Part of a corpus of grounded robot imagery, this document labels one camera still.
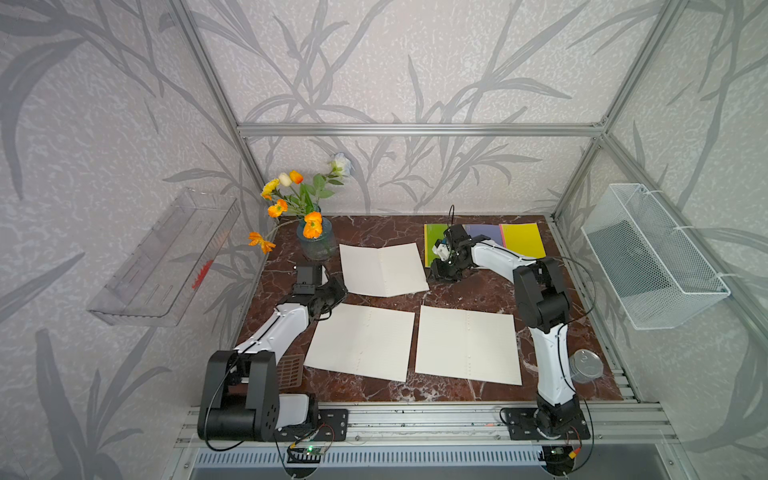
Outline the purple notebook green spine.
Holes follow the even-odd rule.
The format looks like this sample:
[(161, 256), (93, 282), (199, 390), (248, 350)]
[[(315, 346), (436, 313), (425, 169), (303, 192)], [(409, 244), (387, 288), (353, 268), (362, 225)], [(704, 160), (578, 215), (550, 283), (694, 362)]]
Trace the purple notebook green spine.
[(465, 226), (465, 230), (470, 237), (485, 236), (498, 245), (504, 245), (504, 238), (500, 225), (468, 224)]

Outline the yellow notebook pink spine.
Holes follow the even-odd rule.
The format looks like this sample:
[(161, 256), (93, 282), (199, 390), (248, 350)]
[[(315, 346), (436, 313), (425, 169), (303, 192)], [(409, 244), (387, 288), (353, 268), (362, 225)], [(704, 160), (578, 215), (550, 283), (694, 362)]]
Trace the yellow notebook pink spine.
[(502, 224), (500, 226), (503, 245), (527, 258), (543, 258), (545, 247), (536, 223)]

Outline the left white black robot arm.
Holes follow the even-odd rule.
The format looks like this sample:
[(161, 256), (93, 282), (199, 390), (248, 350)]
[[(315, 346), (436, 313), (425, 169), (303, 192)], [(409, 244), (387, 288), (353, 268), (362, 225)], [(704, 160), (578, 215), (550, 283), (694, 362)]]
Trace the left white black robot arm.
[(315, 432), (316, 399), (280, 394), (277, 365), (294, 340), (328, 319), (346, 296), (337, 277), (321, 285), (297, 283), (255, 334), (233, 350), (215, 352), (207, 363), (198, 437), (205, 442), (269, 442)]

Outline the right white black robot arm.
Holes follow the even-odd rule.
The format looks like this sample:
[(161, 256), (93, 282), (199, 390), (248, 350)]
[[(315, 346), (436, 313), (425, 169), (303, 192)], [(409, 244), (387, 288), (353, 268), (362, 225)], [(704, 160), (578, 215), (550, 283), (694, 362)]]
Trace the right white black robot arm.
[(534, 340), (538, 366), (537, 421), (556, 428), (581, 412), (567, 365), (567, 326), (571, 300), (563, 270), (552, 257), (531, 258), (499, 246), (485, 236), (438, 240), (430, 268), (440, 280), (459, 281), (470, 268), (490, 270), (510, 281), (520, 320)]

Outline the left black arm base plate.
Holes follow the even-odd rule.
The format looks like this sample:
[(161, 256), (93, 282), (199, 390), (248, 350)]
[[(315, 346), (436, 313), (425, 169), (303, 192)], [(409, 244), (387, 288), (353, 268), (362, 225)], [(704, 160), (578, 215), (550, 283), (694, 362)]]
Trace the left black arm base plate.
[(280, 441), (345, 441), (349, 427), (348, 409), (321, 408), (310, 412), (307, 419), (296, 425), (288, 425), (276, 431)]

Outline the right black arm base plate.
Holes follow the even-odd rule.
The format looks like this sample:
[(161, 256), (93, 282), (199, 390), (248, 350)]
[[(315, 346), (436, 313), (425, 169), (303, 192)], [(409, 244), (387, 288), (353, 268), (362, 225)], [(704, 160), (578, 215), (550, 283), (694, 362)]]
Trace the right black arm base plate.
[(582, 413), (555, 430), (547, 430), (537, 424), (537, 412), (533, 407), (505, 407), (500, 410), (499, 416), (511, 440), (566, 441), (592, 438), (590, 424)]

